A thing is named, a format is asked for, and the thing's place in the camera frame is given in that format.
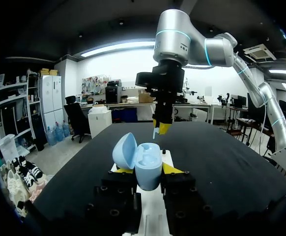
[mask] printer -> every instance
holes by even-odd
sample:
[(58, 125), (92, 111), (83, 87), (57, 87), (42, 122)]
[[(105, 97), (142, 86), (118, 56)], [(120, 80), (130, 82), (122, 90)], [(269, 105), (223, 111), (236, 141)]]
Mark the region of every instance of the printer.
[(120, 103), (121, 102), (122, 83), (121, 80), (110, 80), (105, 88), (106, 103)]

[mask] white trash bin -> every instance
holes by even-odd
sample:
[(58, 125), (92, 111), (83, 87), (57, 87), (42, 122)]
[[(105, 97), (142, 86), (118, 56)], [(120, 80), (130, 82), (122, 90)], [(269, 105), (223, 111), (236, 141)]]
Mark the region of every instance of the white trash bin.
[(19, 154), (16, 149), (14, 134), (8, 134), (2, 139), (0, 139), (0, 151), (3, 155), (5, 161), (12, 161), (13, 158), (19, 157)]
[(113, 123), (112, 112), (105, 106), (93, 107), (87, 117), (92, 138)]

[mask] white refrigerator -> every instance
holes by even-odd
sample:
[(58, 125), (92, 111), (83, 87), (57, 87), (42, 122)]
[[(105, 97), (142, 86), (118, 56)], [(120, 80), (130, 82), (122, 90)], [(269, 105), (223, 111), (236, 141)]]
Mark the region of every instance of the white refrigerator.
[(43, 119), (46, 130), (55, 126), (56, 122), (63, 124), (63, 107), (61, 96), (61, 76), (44, 75), (41, 80)]

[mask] black office chair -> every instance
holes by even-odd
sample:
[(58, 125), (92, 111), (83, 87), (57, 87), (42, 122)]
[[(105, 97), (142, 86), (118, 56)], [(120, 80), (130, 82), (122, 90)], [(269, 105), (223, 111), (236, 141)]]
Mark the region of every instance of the black office chair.
[(83, 114), (79, 103), (75, 103), (75, 96), (66, 97), (65, 100), (67, 105), (64, 105), (64, 109), (68, 114), (69, 120), (74, 130), (72, 140), (74, 140), (75, 136), (79, 135), (79, 143), (81, 143), (85, 134), (90, 134), (88, 120)]

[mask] white cabinet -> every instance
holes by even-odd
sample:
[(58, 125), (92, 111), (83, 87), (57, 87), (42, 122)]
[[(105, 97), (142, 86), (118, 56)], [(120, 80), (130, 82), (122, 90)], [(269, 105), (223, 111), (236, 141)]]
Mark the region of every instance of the white cabinet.
[(42, 96), (44, 113), (52, 112), (54, 110), (53, 103), (53, 77), (43, 76), (42, 79)]
[(62, 109), (61, 76), (52, 76), (52, 78), (53, 78), (53, 104), (54, 104), (54, 110)]
[(61, 93), (61, 76), (45, 75), (42, 77), (42, 110), (44, 113), (45, 129), (54, 127), (56, 122), (63, 123), (63, 107)]
[(90, 128), (90, 134), (92, 138), (102, 132), (105, 128), (111, 125), (112, 122), (112, 112), (111, 110), (105, 111), (103, 113), (89, 113), (88, 123)]

